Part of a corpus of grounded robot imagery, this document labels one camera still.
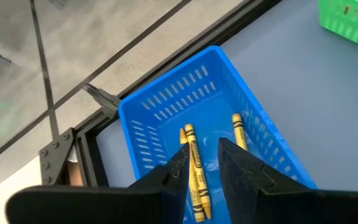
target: green plastic basket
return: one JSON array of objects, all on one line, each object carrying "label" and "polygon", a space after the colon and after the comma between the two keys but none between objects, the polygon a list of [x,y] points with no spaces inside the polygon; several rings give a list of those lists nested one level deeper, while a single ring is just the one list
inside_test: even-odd
[{"label": "green plastic basket", "polygon": [[320,24],[358,43],[358,0],[319,0]]}]

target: yellow crayon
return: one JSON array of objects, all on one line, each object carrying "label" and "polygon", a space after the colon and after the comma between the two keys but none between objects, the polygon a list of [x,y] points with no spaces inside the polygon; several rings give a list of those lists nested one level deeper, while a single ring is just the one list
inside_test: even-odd
[{"label": "yellow crayon", "polygon": [[200,196],[198,195],[197,181],[194,173],[193,164],[190,161],[189,167],[189,190],[191,203],[193,205],[194,218],[196,222],[202,222],[205,220],[203,206],[201,204]]},{"label": "yellow crayon", "polygon": [[205,215],[208,219],[211,219],[211,200],[209,198],[208,188],[205,181],[204,171],[201,166],[200,154],[198,152],[196,135],[194,133],[193,125],[186,124],[185,132],[187,136],[187,141],[190,145],[190,161],[193,163],[193,168],[195,170],[196,180],[198,184],[198,194],[200,195],[201,204]]},{"label": "yellow crayon", "polygon": [[180,129],[180,144],[186,144],[187,143],[187,138],[186,138],[186,134],[185,134],[185,130],[183,130],[183,128]]},{"label": "yellow crayon", "polygon": [[246,142],[246,133],[244,132],[244,128],[242,127],[242,121],[240,114],[233,114],[231,117],[233,121],[233,128],[234,128],[234,136],[236,137],[236,143],[242,149],[247,149],[247,142]]}]

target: basket slot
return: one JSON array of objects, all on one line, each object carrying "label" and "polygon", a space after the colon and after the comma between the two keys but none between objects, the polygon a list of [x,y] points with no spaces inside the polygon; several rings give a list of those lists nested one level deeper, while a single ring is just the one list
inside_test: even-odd
[{"label": "basket slot", "polygon": [[250,107],[248,107],[247,110],[243,110],[241,115],[245,123],[244,129],[249,138],[254,140],[253,147],[257,148],[257,150],[253,150],[252,152],[263,152],[262,154],[257,154],[257,156],[281,173],[293,179],[297,179],[298,173],[296,168],[288,155],[284,153],[285,150],[282,145],[276,140],[283,139],[281,135],[275,133],[273,136],[267,129],[267,126],[261,117],[257,116],[255,111]]},{"label": "basket slot", "polygon": [[218,92],[215,81],[211,79],[206,65],[184,71],[157,92],[150,92],[140,100],[141,107],[151,113],[156,122],[165,122],[182,110],[207,99]]},{"label": "basket slot", "polygon": [[158,164],[166,164],[167,154],[157,127],[137,120],[130,120],[130,124],[129,131],[136,149],[140,174],[148,173]]}]

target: table surface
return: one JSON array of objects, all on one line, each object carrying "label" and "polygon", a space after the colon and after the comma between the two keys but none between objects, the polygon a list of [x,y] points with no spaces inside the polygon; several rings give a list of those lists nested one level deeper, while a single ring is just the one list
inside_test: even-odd
[{"label": "table surface", "polygon": [[37,156],[24,167],[0,183],[0,224],[9,224],[5,216],[5,205],[16,192],[42,184],[40,157]]},{"label": "table surface", "polygon": [[[317,1],[282,1],[221,47],[317,186],[358,190],[358,45],[320,27]],[[131,184],[120,122],[97,141],[110,185]]]}]

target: basket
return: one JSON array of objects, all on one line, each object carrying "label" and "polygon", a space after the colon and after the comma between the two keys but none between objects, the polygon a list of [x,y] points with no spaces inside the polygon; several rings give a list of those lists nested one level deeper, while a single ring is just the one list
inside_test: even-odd
[{"label": "basket", "polygon": [[358,43],[358,0],[319,0],[318,4],[321,26]]},{"label": "basket", "polygon": [[[314,182],[219,47],[208,47],[119,105],[136,179],[166,164],[180,148],[179,129],[191,123],[212,203],[212,220],[229,223],[218,168],[218,139],[234,140],[231,117],[240,113],[253,155],[308,187]],[[194,223],[187,196],[185,223]]]}]

